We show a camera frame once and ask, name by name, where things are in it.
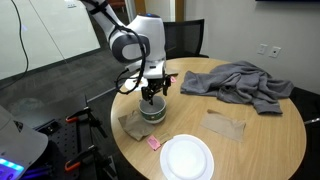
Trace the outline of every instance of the office chair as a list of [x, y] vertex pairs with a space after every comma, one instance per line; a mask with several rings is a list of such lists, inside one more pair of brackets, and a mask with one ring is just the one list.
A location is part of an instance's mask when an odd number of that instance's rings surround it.
[[165, 50], [167, 60], [181, 57], [209, 57], [200, 54], [204, 19], [164, 22], [163, 25], [166, 38]]

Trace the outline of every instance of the paper plate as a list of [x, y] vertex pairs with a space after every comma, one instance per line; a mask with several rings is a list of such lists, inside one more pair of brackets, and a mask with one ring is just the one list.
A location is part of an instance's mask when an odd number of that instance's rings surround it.
[[170, 180], [211, 179], [214, 161], [208, 146], [199, 138], [181, 134], [166, 142], [160, 154], [162, 172]]
[[[131, 90], [135, 85], [136, 85], [137, 79], [127, 79], [126, 82], [124, 83], [124, 86], [128, 89]], [[144, 77], [141, 78], [139, 86], [135, 89], [135, 91], [140, 91], [141, 87], [148, 86], [148, 80]]]

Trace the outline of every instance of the brown paper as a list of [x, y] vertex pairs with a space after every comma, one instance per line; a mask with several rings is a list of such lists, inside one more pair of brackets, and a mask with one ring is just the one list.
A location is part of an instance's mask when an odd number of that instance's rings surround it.
[[168, 132], [165, 132], [165, 133], [161, 133], [161, 134], [156, 134], [154, 135], [155, 138], [158, 139], [158, 141], [160, 142], [160, 144], [164, 144], [165, 142], [167, 142], [168, 140], [172, 139], [172, 136], [168, 133]]
[[131, 114], [119, 117], [118, 120], [123, 130], [137, 141], [151, 134], [154, 130], [154, 126], [145, 122], [138, 111], [133, 111]]
[[230, 139], [242, 142], [245, 122], [230, 119], [208, 109], [201, 125]]

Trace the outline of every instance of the black cable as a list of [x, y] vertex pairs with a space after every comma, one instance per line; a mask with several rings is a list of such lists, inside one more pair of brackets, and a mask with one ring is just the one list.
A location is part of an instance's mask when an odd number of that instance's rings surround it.
[[107, 13], [107, 10], [106, 10], [106, 7], [109, 5], [106, 1], [104, 1], [102, 4], [98, 4], [97, 2], [93, 2], [92, 0], [80, 0], [80, 1], [83, 1], [83, 2], [86, 2], [86, 3], [89, 3], [91, 4], [92, 6], [95, 7], [95, 9], [93, 9], [91, 11], [91, 13], [97, 13], [97, 12], [101, 12], [102, 14], [104, 14], [106, 16], [106, 18], [115, 26], [115, 29], [118, 30], [118, 31], [126, 31], [128, 33], [132, 33], [134, 34], [134, 36], [136, 36], [137, 40], [138, 40], [138, 43], [139, 43], [139, 46], [140, 46], [140, 51], [141, 51], [141, 57], [142, 57], [142, 62], [141, 62], [141, 68], [140, 68], [140, 72], [139, 72], [139, 75], [138, 75], [138, 78], [137, 78], [137, 82], [135, 84], [135, 86], [131, 89], [131, 90], [128, 90], [128, 91], [121, 91], [120, 90], [120, 87], [119, 87], [119, 79], [123, 79], [123, 78], [120, 78], [124, 73], [128, 72], [129, 70], [126, 69], [124, 70], [123, 72], [121, 72], [117, 78], [117, 80], [115, 81], [115, 85], [116, 85], [116, 89], [119, 93], [121, 94], [129, 94], [131, 93], [132, 91], [134, 91], [140, 84], [141, 82], [141, 79], [143, 77], [143, 72], [144, 72], [144, 68], [145, 68], [145, 64], [146, 64], [146, 52], [144, 50], [144, 46], [143, 46], [143, 43], [139, 37], [139, 35], [133, 31], [132, 29], [129, 29], [127, 27], [124, 27], [124, 26], [120, 26], [108, 13]]
[[16, 9], [16, 12], [17, 12], [17, 15], [18, 15], [18, 19], [19, 19], [19, 38], [20, 38], [20, 43], [21, 43], [21, 47], [22, 47], [24, 56], [26, 57], [27, 65], [26, 65], [25, 71], [23, 72], [23, 74], [18, 79], [16, 79], [15, 81], [13, 81], [13, 82], [1, 87], [0, 91], [4, 90], [5, 88], [7, 88], [7, 87], [13, 85], [14, 83], [16, 83], [17, 81], [21, 80], [27, 74], [28, 68], [29, 68], [29, 58], [28, 58], [27, 52], [26, 52], [26, 50], [24, 48], [24, 44], [23, 44], [22, 36], [21, 36], [22, 24], [21, 24], [21, 18], [20, 18], [19, 10], [18, 10], [16, 4], [14, 3], [14, 1], [11, 0], [11, 2], [14, 5], [14, 8]]
[[119, 79], [117, 79], [117, 81], [123, 81], [123, 80], [127, 80], [127, 79], [138, 79], [138, 77], [123, 77], [123, 78], [119, 78]]

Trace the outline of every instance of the gray cloth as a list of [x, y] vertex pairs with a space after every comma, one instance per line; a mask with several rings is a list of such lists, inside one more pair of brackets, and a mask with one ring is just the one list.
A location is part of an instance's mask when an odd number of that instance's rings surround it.
[[215, 96], [228, 103], [253, 104], [258, 114], [282, 114], [279, 98], [289, 97], [293, 84], [274, 79], [246, 61], [217, 66], [209, 74], [188, 71], [182, 94]]

